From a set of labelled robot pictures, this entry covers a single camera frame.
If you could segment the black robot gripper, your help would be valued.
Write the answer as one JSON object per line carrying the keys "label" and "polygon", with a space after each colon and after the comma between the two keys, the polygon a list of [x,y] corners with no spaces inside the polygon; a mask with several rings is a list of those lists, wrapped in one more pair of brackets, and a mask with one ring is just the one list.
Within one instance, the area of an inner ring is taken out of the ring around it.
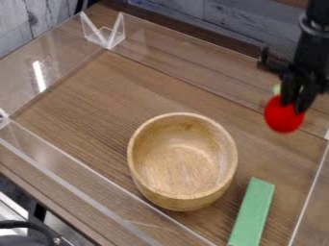
{"label": "black robot gripper", "polygon": [[298,77],[305,76],[319,85],[319,92],[329,92],[329,50],[318,47],[297,48],[291,57],[279,57],[271,53],[268,47],[260,49],[256,65],[278,73],[281,76],[279,103],[287,106],[295,101],[295,112],[305,113],[313,104],[318,93],[317,86],[305,86],[299,92],[299,83],[294,75],[283,75],[293,71]]}

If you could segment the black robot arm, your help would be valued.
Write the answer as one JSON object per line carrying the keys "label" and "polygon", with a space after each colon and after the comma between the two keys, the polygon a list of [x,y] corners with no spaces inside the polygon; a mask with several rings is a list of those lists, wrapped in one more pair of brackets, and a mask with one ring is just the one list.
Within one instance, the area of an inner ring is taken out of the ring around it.
{"label": "black robot arm", "polygon": [[256,65],[279,73],[279,104],[305,113],[318,94],[329,93],[329,0],[309,0],[299,18],[301,35],[293,59],[268,62],[268,48]]}

